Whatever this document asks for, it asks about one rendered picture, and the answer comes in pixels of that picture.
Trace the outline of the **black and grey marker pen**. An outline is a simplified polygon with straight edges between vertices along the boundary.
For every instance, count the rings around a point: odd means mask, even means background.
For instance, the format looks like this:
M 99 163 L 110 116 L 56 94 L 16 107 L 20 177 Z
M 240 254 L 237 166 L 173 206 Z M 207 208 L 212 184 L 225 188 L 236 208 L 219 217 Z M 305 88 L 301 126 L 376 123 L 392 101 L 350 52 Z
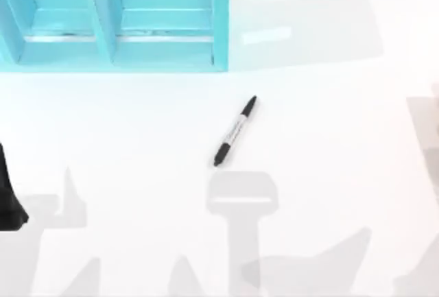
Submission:
M 233 124 L 232 128 L 226 135 L 225 139 L 223 140 L 217 153 L 214 156 L 213 165 L 215 167 L 221 165 L 226 159 L 227 154 L 230 152 L 230 149 L 233 146 L 233 143 L 236 141 L 237 137 L 239 136 L 239 133 L 243 129 L 246 120 L 249 118 L 254 108 L 254 105 L 256 104 L 256 101 L 257 101 L 257 96 L 254 95 L 253 97 L 250 98 L 250 100 L 247 102 L 247 104 L 244 106 L 243 110 L 239 114 L 236 122 Z

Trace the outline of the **light blue rack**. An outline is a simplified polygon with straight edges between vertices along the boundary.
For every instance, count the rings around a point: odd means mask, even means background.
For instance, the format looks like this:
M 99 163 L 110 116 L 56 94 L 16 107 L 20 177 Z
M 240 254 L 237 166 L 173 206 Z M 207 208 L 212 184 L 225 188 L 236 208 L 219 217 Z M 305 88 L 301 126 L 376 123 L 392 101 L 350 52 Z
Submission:
M 224 72 L 230 0 L 0 0 L 0 72 Z

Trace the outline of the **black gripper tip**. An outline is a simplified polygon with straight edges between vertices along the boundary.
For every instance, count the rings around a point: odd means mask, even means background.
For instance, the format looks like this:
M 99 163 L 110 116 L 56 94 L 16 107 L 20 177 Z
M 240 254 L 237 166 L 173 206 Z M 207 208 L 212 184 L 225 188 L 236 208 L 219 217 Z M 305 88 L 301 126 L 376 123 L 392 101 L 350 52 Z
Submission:
M 0 232 L 18 231 L 29 220 L 10 181 L 3 145 L 0 143 Z

